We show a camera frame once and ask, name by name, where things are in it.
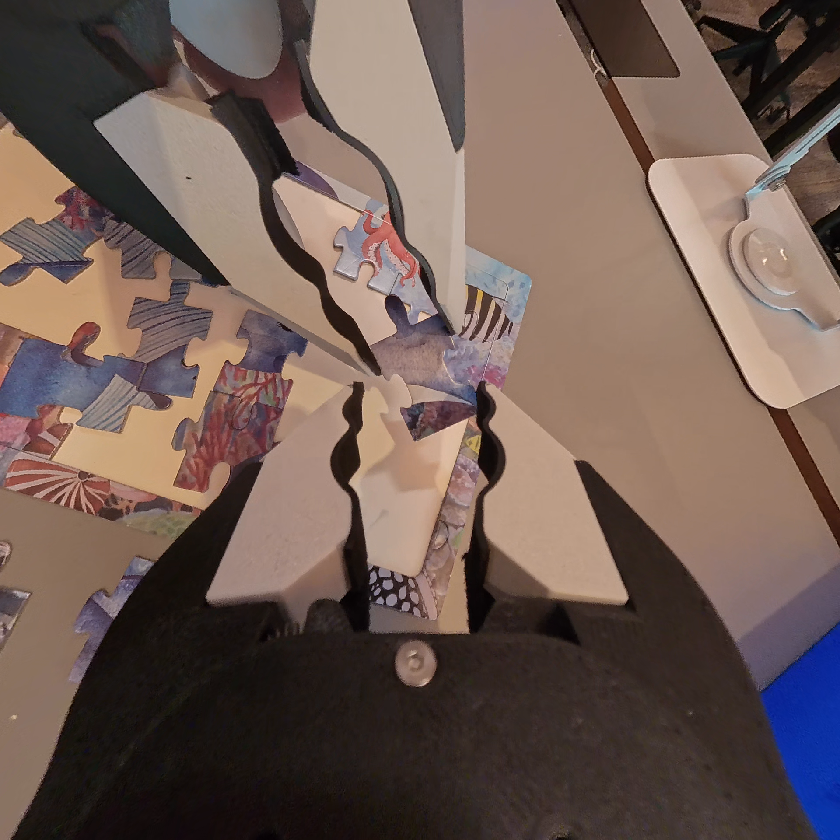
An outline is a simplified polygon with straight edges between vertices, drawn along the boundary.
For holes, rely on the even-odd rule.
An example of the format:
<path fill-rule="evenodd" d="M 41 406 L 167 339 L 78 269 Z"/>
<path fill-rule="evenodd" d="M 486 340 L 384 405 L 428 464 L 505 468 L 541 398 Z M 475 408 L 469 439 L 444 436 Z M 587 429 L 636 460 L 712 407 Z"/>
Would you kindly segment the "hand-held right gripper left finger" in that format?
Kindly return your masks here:
<path fill-rule="evenodd" d="M 339 602 L 354 630 L 370 625 L 359 498 L 364 385 L 345 386 L 262 461 L 209 586 L 214 606 L 277 602 L 303 624 L 310 605 Z"/>

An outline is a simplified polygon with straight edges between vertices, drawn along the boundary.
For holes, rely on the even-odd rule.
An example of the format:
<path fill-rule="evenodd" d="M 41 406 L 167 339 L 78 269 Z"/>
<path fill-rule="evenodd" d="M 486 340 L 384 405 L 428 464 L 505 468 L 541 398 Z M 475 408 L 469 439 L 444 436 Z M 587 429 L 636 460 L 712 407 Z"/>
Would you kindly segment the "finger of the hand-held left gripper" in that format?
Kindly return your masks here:
<path fill-rule="evenodd" d="M 338 361 L 381 372 L 382 295 L 333 274 L 333 237 L 353 209 L 287 176 L 277 128 L 259 128 L 245 100 L 149 91 L 95 126 L 233 293 Z"/>
<path fill-rule="evenodd" d="M 313 118 L 377 169 L 392 224 L 451 330 L 466 308 L 461 2 L 306 2 L 294 44 Z"/>

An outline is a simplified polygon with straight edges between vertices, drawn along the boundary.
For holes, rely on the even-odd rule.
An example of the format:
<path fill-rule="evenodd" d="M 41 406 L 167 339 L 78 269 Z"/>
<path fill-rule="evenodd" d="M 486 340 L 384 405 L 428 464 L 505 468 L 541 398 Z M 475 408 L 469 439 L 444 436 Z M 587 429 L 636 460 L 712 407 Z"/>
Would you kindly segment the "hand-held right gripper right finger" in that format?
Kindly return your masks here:
<path fill-rule="evenodd" d="M 572 454 L 487 382 L 479 384 L 476 499 L 465 555 L 468 626 L 501 601 L 625 606 L 628 593 Z"/>

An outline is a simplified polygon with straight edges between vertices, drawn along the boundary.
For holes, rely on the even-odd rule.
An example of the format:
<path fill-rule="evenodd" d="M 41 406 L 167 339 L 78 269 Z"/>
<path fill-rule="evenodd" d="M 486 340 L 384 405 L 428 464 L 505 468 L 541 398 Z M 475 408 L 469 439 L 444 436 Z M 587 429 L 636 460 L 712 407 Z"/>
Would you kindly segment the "pale striped puzzle piece with fin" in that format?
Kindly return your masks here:
<path fill-rule="evenodd" d="M 159 254 L 168 254 L 131 225 L 115 219 L 105 223 L 103 241 L 120 252 L 120 274 L 125 279 L 156 278 L 154 261 Z"/>

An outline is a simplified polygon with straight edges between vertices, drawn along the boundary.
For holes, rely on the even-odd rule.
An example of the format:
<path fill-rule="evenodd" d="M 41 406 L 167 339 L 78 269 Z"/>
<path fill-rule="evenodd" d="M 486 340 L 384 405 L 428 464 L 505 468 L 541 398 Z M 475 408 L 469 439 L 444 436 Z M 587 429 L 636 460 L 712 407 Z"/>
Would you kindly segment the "coral and purple puzzle piece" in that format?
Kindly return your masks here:
<path fill-rule="evenodd" d="M 113 214 L 79 187 L 73 185 L 55 199 L 63 210 L 58 219 L 71 230 L 102 236 L 107 220 Z"/>

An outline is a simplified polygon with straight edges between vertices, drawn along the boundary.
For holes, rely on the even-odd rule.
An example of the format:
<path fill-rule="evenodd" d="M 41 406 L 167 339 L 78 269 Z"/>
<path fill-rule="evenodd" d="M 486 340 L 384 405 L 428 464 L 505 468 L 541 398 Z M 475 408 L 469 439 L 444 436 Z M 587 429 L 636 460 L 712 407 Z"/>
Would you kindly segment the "striped dark blue puzzle piece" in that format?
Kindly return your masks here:
<path fill-rule="evenodd" d="M 141 297 L 133 301 L 127 325 L 140 329 L 142 338 L 130 358 L 145 365 L 138 380 L 142 392 L 181 397 L 194 394 L 200 369 L 185 365 L 186 346 L 194 338 L 207 337 L 213 313 L 186 305 L 191 285 L 188 280 L 174 280 L 167 301 Z"/>

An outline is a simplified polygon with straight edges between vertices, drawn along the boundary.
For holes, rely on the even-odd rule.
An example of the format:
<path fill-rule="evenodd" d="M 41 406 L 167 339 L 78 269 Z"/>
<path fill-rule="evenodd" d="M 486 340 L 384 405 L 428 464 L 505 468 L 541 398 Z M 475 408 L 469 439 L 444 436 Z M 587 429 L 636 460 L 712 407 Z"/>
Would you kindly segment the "sea print puzzle tray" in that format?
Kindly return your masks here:
<path fill-rule="evenodd" d="M 302 163 L 297 166 L 301 176 L 294 180 L 337 200 L 332 191 L 337 183 L 321 181 L 318 173 Z M 55 199 L 71 186 L 12 127 L 2 129 L 2 233 L 28 217 L 37 224 L 57 217 L 63 206 Z M 375 213 L 384 209 L 373 199 L 362 206 L 364 199 L 352 198 L 350 204 L 337 200 L 353 209 L 353 222 L 339 229 L 352 229 L 366 207 Z M 336 249 L 335 265 L 341 254 Z M 263 311 L 227 287 L 194 279 L 190 269 L 164 253 L 154 261 L 156 278 L 122 278 L 120 252 L 105 246 L 103 233 L 83 255 L 92 260 L 91 265 L 68 283 L 36 268 L 16 285 L 2 285 L 2 324 L 67 351 L 81 324 L 94 322 L 101 330 L 87 347 L 87 357 L 96 364 L 107 355 L 131 360 L 142 338 L 140 329 L 127 325 L 134 299 L 167 301 L 172 282 L 188 280 L 192 285 L 185 304 L 213 313 L 206 338 L 192 339 L 185 350 L 185 365 L 199 366 L 194 394 L 165 395 L 172 405 L 160 411 L 132 406 L 118 433 L 81 427 L 81 411 L 65 407 L 60 421 L 74 427 L 53 458 L 2 448 L 2 487 L 147 532 L 175 536 L 218 495 L 223 467 L 233 478 L 238 467 L 268 454 L 236 469 L 217 465 L 205 492 L 174 487 L 184 457 L 182 450 L 172 446 L 175 430 L 185 418 L 199 419 L 225 362 L 238 365 L 243 359 L 249 342 L 237 338 L 237 331 L 247 310 Z M 396 326 L 385 309 L 385 298 L 391 294 L 369 287 L 373 273 L 373 266 L 363 264 L 357 280 L 346 280 L 360 280 L 363 287 L 382 296 L 382 337 L 372 342 L 376 343 L 394 335 Z M 468 248 L 466 282 L 506 302 L 507 315 L 515 324 L 512 339 L 516 345 L 531 279 Z M 293 385 L 274 446 L 345 386 L 363 380 L 362 374 L 310 341 L 302 356 L 288 355 L 280 375 Z M 368 533 L 371 599 L 394 611 L 434 620 L 444 605 L 476 489 L 480 432 L 471 416 L 415 440 L 401 409 L 411 406 L 420 389 L 407 386 L 397 374 L 391 380 L 368 380 L 366 387 L 373 394 L 364 406 L 362 468 L 352 482 Z"/>

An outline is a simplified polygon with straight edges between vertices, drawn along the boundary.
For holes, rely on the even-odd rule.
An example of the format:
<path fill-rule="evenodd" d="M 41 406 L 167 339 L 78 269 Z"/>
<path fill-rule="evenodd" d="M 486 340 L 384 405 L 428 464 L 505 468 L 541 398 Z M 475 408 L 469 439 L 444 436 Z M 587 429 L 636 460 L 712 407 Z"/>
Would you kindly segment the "striped purple puzzle piece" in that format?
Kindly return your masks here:
<path fill-rule="evenodd" d="M 404 421 L 415 440 L 435 434 L 476 414 L 476 390 L 453 380 L 445 365 L 445 352 L 455 347 L 439 315 L 411 324 L 403 302 L 385 298 L 385 309 L 395 324 L 395 334 L 371 348 L 385 378 L 399 375 L 409 387 L 419 388 Z"/>

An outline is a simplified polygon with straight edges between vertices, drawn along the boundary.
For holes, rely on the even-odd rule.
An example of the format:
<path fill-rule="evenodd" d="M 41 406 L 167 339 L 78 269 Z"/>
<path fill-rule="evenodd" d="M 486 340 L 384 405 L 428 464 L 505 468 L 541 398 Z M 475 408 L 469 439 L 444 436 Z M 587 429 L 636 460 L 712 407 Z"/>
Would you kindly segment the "blue watercolour puzzle piece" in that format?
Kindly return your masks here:
<path fill-rule="evenodd" d="M 81 427 L 118 433 L 132 406 L 160 411 L 172 405 L 166 395 L 140 390 L 145 369 L 111 355 L 93 366 L 80 364 L 57 343 L 25 339 L 3 379 L 1 411 L 36 417 L 40 406 L 71 407 L 81 411 Z"/>

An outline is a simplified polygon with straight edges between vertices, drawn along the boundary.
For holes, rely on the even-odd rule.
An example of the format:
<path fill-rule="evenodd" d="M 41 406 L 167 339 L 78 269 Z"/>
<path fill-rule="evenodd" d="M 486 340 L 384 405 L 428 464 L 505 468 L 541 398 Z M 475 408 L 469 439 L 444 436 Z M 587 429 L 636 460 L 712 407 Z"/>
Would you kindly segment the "purple pink coral puzzle piece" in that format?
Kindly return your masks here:
<path fill-rule="evenodd" d="M 444 352 L 444 365 L 452 380 L 474 389 L 485 381 L 503 389 L 515 340 L 503 337 L 493 342 L 455 338 L 455 347 Z"/>

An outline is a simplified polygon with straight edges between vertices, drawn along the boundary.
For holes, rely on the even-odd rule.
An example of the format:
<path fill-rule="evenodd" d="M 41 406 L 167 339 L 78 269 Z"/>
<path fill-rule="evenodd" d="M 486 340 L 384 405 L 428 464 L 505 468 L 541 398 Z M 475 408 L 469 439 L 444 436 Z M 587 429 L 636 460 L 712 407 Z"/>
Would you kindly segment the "crab claw puzzle piece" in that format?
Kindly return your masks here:
<path fill-rule="evenodd" d="M 65 356 L 71 361 L 88 365 L 98 361 L 87 357 L 88 346 L 100 333 L 100 327 L 94 322 L 84 322 L 74 332 Z M 21 329 L 6 324 L 1 325 L 1 382 L 10 372 L 17 352 L 24 340 L 35 336 Z M 37 409 L 35 418 L 27 418 L 9 413 L 1 413 L 1 446 L 13 452 L 24 452 L 53 458 L 58 448 L 65 441 L 73 423 L 60 421 L 65 407 L 60 405 L 42 405 Z"/>

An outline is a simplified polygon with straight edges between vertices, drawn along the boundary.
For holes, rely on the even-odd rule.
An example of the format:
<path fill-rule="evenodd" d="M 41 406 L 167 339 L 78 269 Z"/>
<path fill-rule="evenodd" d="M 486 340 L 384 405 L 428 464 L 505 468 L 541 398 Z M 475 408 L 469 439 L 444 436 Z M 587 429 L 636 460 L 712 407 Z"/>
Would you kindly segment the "pale blue octopus puzzle piece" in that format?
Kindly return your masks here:
<path fill-rule="evenodd" d="M 398 297 L 406 308 L 410 324 L 417 324 L 437 314 L 419 276 L 399 276 L 395 280 L 391 294 Z"/>

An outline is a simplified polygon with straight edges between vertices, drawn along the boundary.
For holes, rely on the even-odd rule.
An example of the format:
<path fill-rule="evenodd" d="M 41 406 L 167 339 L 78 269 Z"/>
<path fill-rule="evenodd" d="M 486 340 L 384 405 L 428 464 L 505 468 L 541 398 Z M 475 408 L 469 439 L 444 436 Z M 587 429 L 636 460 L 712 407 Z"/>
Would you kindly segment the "striped fish puzzle piece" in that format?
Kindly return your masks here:
<path fill-rule="evenodd" d="M 467 284 L 465 315 L 458 337 L 478 343 L 512 338 L 515 324 L 507 315 L 506 302 L 488 291 Z"/>

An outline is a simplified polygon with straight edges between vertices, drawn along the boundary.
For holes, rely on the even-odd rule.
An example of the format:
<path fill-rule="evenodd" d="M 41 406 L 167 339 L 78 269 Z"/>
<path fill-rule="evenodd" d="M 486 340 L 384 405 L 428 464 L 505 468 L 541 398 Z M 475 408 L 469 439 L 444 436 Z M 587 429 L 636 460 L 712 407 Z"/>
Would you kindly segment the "brown flat panel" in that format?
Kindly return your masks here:
<path fill-rule="evenodd" d="M 677 78 L 679 69 L 641 1 L 571 1 L 609 77 Z"/>

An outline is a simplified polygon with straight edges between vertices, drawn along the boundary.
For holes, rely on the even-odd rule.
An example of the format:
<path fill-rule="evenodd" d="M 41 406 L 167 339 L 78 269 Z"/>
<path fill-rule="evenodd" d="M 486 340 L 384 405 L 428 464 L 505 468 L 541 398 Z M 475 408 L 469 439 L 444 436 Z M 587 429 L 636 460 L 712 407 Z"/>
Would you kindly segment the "black chair base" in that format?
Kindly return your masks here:
<path fill-rule="evenodd" d="M 771 121 L 786 115 L 784 125 L 763 143 L 766 151 L 777 156 L 792 142 L 814 128 L 839 102 L 839 81 L 835 80 L 818 93 L 795 115 L 791 115 L 789 86 L 821 56 L 838 49 L 838 1 L 780 1 L 759 18 L 759 26 L 751 28 L 718 17 L 702 15 L 698 28 L 706 26 L 730 40 L 732 45 L 714 50 L 717 62 L 736 60 L 733 73 L 750 70 L 748 96 L 742 109 L 749 119 L 768 114 Z M 777 40 L 794 18 L 805 22 L 805 37 L 791 55 L 782 60 Z"/>

